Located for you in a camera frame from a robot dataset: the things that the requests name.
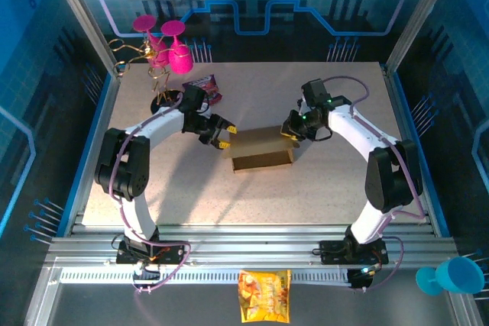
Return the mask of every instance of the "cable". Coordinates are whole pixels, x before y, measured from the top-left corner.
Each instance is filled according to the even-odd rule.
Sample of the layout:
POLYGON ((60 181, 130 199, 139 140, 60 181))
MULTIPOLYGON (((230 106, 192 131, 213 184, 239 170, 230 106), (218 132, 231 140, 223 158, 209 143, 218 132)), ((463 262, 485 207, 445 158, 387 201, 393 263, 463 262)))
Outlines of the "cable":
POLYGON ((205 114, 211 107, 210 101, 209 101, 209 93, 206 92, 206 102, 207 102, 207 107, 204 111, 197 111, 198 114, 205 114))
POLYGON ((120 236, 123 236, 124 234, 123 233, 119 233, 119 234, 116 234, 114 238, 112 238, 112 242, 110 243, 110 246, 114 249, 114 250, 118 250, 118 248, 115 248, 114 247, 114 242, 115 240, 117 240, 120 236))
POLYGON ((384 238, 385 239, 388 239, 388 240, 398 240, 399 241, 399 245, 400 245, 399 259, 397 259, 396 266, 393 268, 393 270, 390 272, 389 275, 387 275, 387 277, 384 280, 382 280, 378 284, 375 284, 374 286, 371 286, 370 288, 363 289, 363 292, 364 293, 366 291, 371 292, 372 290, 378 289, 382 285, 384 285, 386 282, 388 282, 389 279, 392 278, 393 275, 396 273, 396 271, 400 268, 400 264, 403 262, 403 258, 404 258, 404 244, 403 244, 403 241, 399 237, 396 237, 396 236, 384 236, 384 238))
POLYGON ((164 111, 159 111, 158 113, 156 113, 155 115, 151 116, 150 118, 148 118, 147 120, 143 121, 139 126, 137 126, 124 140, 124 142, 122 143, 121 145, 121 149, 119 150, 118 154, 117 154, 117 158, 115 160, 115 163, 114 163, 114 168, 112 170, 112 174, 110 176, 110 181, 109 181, 109 184, 108 184, 108 194, 110 195, 111 198, 113 198, 117 203, 118 203, 118 209, 119 209, 119 214, 121 215, 121 219, 122 221, 124 222, 124 226, 140 241, 142 242, 143 244, 148 244, 150 246, 155 246, 155 247, 175 247, 175 246, 185 246, 185 247, 188 247, 188 251, 185 253, 184 252, 184 255, 183 255, 183 259, 182 261, 180 261, 180 263, 178 264, 178 266, 170 273, 170 275, 165 279, 165 280, 162 280, 161 282, 159 282, 158 284, 154 285, 154 286, 148 286, 147 288, 145 289, 139 289, 138 287, 136 287, 139 292, 141 291, 144 291, 144 292, 151 292, 153 290, 156 290, 158 288, 160 288, 161 286, 163 286, 164 284, 166 284, 170 279, 172 279, 175 274, 178 272, 178 270, 180 270, 180 268, 183 266, 183 264, 187 261, 187 259, 189 258, 189 255, 190 255, 190 251, 192 249, 190 243, 188 241, 179 241, 179 242, 172 242, 172 243, 165 243, 165 244, 162 244, 162 243, 159 243, 159 242, 151 242, 149 240, 146 240, 144 239, 143 237, 141 237, 137 232, 136 230, 131 227, 131 225, 129 224, 128 222, 128 219, 126 218, 125 216, 125 213, 124 213, 124 207, 122 205, 122 200, 120 198, 117 198, 114 194, 114 189, 113 189, 113 185, 114 185, 114 181, 115 181, 115 176, 117 174, 117 171, 118 171, 118 168, 119 168, 119 165, 121 163, 121 159, 122 159, 122 156, 124 155, 124 152, 125 152, 125 149, 126 147, 129 145, 129 142, 131 141, 131 139, 133 138, 134 135, 136 135, 139 131, 141 131, 146 125, 150 124, 151 122, 157 120, 159 117, 161 116, 164 116, 166 115, 167 113, 173 111, 176 107, 178 107, 178 105, 182 102, 182 99, 183 99, 183 95, 182 93, 180 93, 178 95, 178 99, 177 101, 175 102, 174 105, 172 105, 171 107, 167 108, 166 110, 164 111))
MULTIPOLYGON (((360 83, 364 87, 365 94, 362 97, 354 100, 352 102, 352 104, 350 105, 350 115, 354 118, 354 120, 356 122, 358 122, 361 126, 365 127, 368 131, 370 131, 373 135, 375 135, 375 137, 377 137, 380 141, 382 141, 384 144, 386 144, 393 151, 394 155, 396 156, 397 160, 399 161, 399 164, 400 164, 400 167, 404 173, 404 176, 406 177, 407 185, 410 187, 411 195, 413 196, 413 199, 416 202, 416 205, 417 205, 418 210, 419 210, 419 214, 416 215, 413 213, 409 213, 407 211, 398 210, 398 211, 393 211, 392 216, 397 215, 397 214, 402 214, 402 215, 407 215, 407 216, 410 216, 412 218, 419 219, 422 221, 426 217, 425 211, 423 209, 423 206, 421 205, 421 201, 419 200, 418 194, 416 192, 416 187, 414 186, 413 179, 411 179, 410 172, 407 169, 407 165, 404 162, 404 159, 401 156, 399 150, 388 139, 386 139, 384 136, 382 136, 381 133, 379 133, 376 129, 372 128, 372 126, 370 126, 367 122, 365 122, 362 118, 360 118, 357 114, 355 114, 355 110, 354 110, 355 106, 359 102, 362 102, 365 99, 367 99, 368 96, 370 95, 370 89, 368 88, 367 84, 365 84, 365 82, 363 82, 360 79, 355 78, 353 76, 330 76, 329 78, 324 79, 323 82, 326 83, 326 82, 328 82, 330 80, 334 80, 334 79, 350 79, 350 80, 353 80, 355 82, 360 83)), ((390 223, 392 216, 389 219, 387 219, 386 222, 381 226, 381 228, 380 228, 381 230, 385 229, 385 227, 390 223)))
POLYGON ((340 253, 344 253, 344 252, 345 252, 345 247, 343 247, 341 250, 337 250, 337 251, 324 251, 324 250, 321 250, 320 248, 315 248, 315 249, 313 249, 312 254, 314 256, 320 256, 322 253, 325 253, 327 255, 336 255, 336 254, 340 254, 340 253))
POLYGON ((319 141, 324 141, 324 140, 328 140, 328 139, 331 139, 331 137, 333 136, 333 131, 329 128, 329 127, 326 127, 326 129, 329 130, 329 136, 327 137, 322 137, 320 139, 311 139, 312 142, 319 142, 319 141))
POLYGON ((377 251, 372 251, 372 253, 375 255, 375 257, 377 258, 377 260, 379 260, 379 264, 381 266, 381 268, 379 269, 379 271, 382 270, 382 259, 381 257, 379 256, 378 252, 377 251))

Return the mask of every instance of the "yellow snack bag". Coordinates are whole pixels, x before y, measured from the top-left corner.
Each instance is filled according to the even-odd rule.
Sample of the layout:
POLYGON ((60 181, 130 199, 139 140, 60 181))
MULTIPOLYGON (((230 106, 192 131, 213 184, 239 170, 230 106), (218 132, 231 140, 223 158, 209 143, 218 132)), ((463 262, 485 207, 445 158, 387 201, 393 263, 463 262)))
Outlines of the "yellow snack bag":
POLYGON ((290 270, 239 273, 238 299, 241 322, 290 323, 290 270))

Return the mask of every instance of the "cardboard box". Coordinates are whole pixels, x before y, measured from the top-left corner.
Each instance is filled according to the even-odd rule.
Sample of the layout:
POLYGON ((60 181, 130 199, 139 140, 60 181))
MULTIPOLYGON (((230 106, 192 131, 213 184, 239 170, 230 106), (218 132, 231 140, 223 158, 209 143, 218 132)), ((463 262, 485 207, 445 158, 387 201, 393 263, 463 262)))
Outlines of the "cardboard box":
POLYGON ((231 158, 233 171, 292 165, 293 149, 299 144, 280 134, 280 129, 273 126, 230 134, 226 157, 231 158))

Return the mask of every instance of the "pink cup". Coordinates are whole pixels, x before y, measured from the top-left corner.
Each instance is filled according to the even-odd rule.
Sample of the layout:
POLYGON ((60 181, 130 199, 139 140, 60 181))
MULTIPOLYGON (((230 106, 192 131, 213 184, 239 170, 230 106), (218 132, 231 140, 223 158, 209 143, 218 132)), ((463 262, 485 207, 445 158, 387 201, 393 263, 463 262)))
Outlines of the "pink cup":
POLYGON ((148 59, 147 61, 153 68, 164 68, 166 65, 170 63, 168 60, 169 52, 168 51, 160 51, 156 57, 152 59, 148 59))
POLYGON ((176 74, 188 73, 193 68, 190 48, 182 43, 172 47, 172 50, 168 53, 168 60, 170 61, 171 69, 176 74))
POLYGON ((132 27, 137 32, 148 32, 156 24, 156 18, 153 15, 140 15, 132 23, 132 27))

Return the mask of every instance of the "aluminum frame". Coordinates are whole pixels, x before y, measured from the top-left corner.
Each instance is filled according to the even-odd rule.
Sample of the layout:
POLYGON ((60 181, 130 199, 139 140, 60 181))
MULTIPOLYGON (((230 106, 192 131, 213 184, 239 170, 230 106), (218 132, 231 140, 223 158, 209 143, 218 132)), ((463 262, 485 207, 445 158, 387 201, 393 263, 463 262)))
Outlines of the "aluminum frame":
MULTIPOLYGON (((407 116, 409 115, 410 112, 406 111, 406 109, 403 107, 403 103, 400 100, 399 92, 397 90, 396 83, 394 82, 393 76, 391 74, 387 74, 385 70, 384 70, 384 81, 387 87, 387 93, 389 94, 389 99, 390 99, 390 103, 392 104, 394 115, 396 116, 396 122, 397 122, 397 126, 399 127, 401 137, 404 139, 411 139, 412 141, 415 141, 415 138, 409 128, 409 123, 407 121, 407 116)), ((422 175, 422 182, 424 188, 428 187, 427 186, 428 183, 426 182, 426 177, 424 175, 422 175)), ((433 208, 432 197, 429 194, 429 190, 424 189, 423 193, 419 198, 425 210, 428 211, 428 215, 435 236, 442 237, 442 231, 439 226, 439 220, 436 216, 436 211, 433 208)))
MULTIPOLYGON (((83 0, 67 0, 75 12, 77 19, 83 26, 90 41, 101 57, 107 70, 113 75, 112 67, 115 58, 107 47, 101 31, 94 22, 89 9, 83 0)), ((429 10, 436 0, 420 0, 412 14, 406 29, 398 40, 388 62, 387 71, 392 74, 396 71, 404 58, 410 44, 416 37, 421 25, 429 14, 429 10)), ((110 115, 108 107, 104 113, 110 115)), ((83 204, 83 194, 80 193, 77 201, 79 208, 83 204)), ((427 208, 430 208, 429 197, 425 195, 427 208)), ((405 244, 404 261, 401 269, 418 269, 421 266, 438 266, 443 260, 458 256, 455 243, 451 238, 440 238, 436 219, 432 210, 429 210, 431 224, 392 224, 386 234, 400 236, 405 244)), ((71 237, 54 238, 50 245, 46 260, 41 270, 28 314, 26 325, 43 325, 49 321, 50 313, 58 295, 59 285, 64 282, 73 283, 74 274, 83 275, 90 282, 113 283, 111 276, 97 276, 100 273, 126 274, 123 281, 127 281, 129 268, 115 265, 115 250, 111 247, 114 235, 121 233, 120 227, 83 227, 76 223, 73 216, 73 230, 71 237)), ((237 269, 271 269, 289 268, 305 281, 310 281, 307 274, 334 273, 342 274, 347 268, 359 266, 323 266, 317 257, 311 254, 311 249, 317 246, 320 240, 340 240, 344 236, 346 226, 233 226, 233 227, 203 227, 203 226, 177 226, 160 227, 161 239, 164 240, 190 240, 193 245, 186 266, 182 273, 210 274, 216 271, 233 274, 237 269)), ((399 247, 395 242, 387 242, 387 249, 392 257, 397 257, 399 247)), ((385 268, 393 267, 393 261, 385 268)), ((195 279, 200 282, 209 277, 195 279)), ((450 295, 452 307, 459 325, 482 325, 480 315, 471 295, 450 295)))
MULTIPOLYGON (((27 325, 49 321, 59 284, 128 284, 132 267, 115 265, 116 250, 111 242, 122 227, 105 228, 104 234, 74 234, 54 238, 41 271, 27 325)), ((360 266, 324 266, 312 255, 320 240, 341 240, 346 225, 296 226, 160 226, 161 240, 189 240, 193 252, 174 284, 229 284, 239 269, 291 269, 295 283, 323 286, 348 286, 347 269, 360 266)), ((403 239, 405 253, 402 270, 438 266, 458 256, 452 238, 436 237, 430 224, 393 224, 386 235, 403 239)), ((387 240, 392 269, 399 256, 396 241, 387 240)), ((173 268, 168 266, 167 273, 173 268)), ((482 325, 472 296, 451 295, 454 313, 460 325, 482 325)))
POLYGON ((386 62, 386 68, 389 74, 392 75, 397 71, 397 68, 406 56, 408 49, 411 47, 411 44, 421 30, 425 20, 433 10, 436 1, 437 0, 418 1, 406 27, 403 29, 403 33, 400 35, 399 40, 396 42, 396 45, 386 62))

